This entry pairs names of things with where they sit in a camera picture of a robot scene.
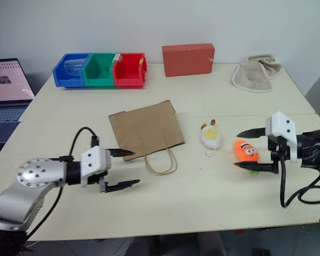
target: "blue storage bin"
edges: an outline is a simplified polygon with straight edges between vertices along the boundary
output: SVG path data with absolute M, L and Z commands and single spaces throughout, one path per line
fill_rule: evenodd
M 70 76 L 65 70 L 64 62 L 66 60 L 86 59 L 83 66 L 85 66 L 91 53 L 67 53 L 65 54 L 57 66 L 52 70 L 56 87 L 86 87 L 83 79 L 83 72 L 79 76 Z

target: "red block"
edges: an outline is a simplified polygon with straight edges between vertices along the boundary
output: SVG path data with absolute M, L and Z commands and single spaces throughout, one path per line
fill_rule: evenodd
M 185 76 L 212 71 L 213 44 L 184 44 L 162 46 L 165 75 Z

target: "paper bag handle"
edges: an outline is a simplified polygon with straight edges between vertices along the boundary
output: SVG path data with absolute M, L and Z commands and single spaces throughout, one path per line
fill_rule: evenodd
M 171 174 L 173 172 L 175 172 L 178 168 L 178 164 L 177 164 L 177 160 L 175 160 L 175 157 L 172 153 L 172 151 L 169 149 L 169 148 L 166 148 L 167 150 L 167 153 L 169 154 L 170 156 L 170 159 L 171 159 L 171 167 L 166 170 L 166 171 L 163 171 L 163 172 L 157 172 L 155 171 L 149 164 L 148 160 L 147 160 L 147 156 L 145 155 L 145 164 L 146 164 L 146 168 L 151 172 L 151 173 L 154 173 L 154 174 L 157 174 L 157 175 L 166 175 L 166 174 Z

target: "table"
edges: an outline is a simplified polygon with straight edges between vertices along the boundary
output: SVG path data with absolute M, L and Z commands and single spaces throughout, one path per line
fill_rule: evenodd
M 295 120 L 298 133 L 320 128 L 320 118 L 316 114 L 289 116 Z M 65 186 L 58 206 L 31 240 L 128 237 L 318 221 L 320 205 L 294 201 L 288 208 L 281 208 L 278 175 L 262 173 L 252 177 L 233 165 L 236 134 L 263 127 L 267 116 L 216 118 L 223 144 L 211 158 L 204 156 L 206 149 L 198 135 L 200 126 L 214 116 L 197 117 L 177 111 L 177 117 L 186 144 L 172 149 L 178 161 L 175 173 L 155 176 L 147 171 L 143 158 L 130 162 L 114 158 L 107 181 L 112 185 L 131 179 L 141 179 L 141 182 L 108 194 L 99 193 L 96 185 Z M 20 123 L 0 153 L 0 193 L 15 179 L 18 167 L 26 160 L 67 154 L 73 136 L 84 125 L 100 136 L 101 146 L 117 147 L 107 116 L 81 121 Z M 262 154 L 261 161 L 270 159 L 265 138 L 248 141 Z M 90 134 L 84 133 L 78 139 L 74 156 L 79 159 L 80 153 L 89 146 Z M 159 170 L 165 169 L 169 165 L 168 155 L 164 151 L 152 154 L 149 162 Z M 287 195 L 317 177 L 317 171 L 301 169 L 300 164 L 287 161 Z M 49 210 L 57 193 L 54 189 L 46 196 L 34 225 Z M 320 191 L 310 193 L 308 199 L 320 199 Z
M 164 100 L 177 112 L 198 117 L 314 113 L 285 70 L 271 80 L 271 92 L 252 93 L 231 84 L 236 67 L 217 64 L 210 74 L 165 77 L 163 65 L 149 65 L 142 90 L 69 90 L 57 88 L 51 76 L 20 121 L 101 119 Z

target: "orange fish plush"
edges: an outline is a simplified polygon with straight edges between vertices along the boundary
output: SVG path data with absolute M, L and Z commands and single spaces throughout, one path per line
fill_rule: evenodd
M 236 140 L 234 150 L 239 162 L 258 162 L 260 159 L 257 150 L 244 140 Z

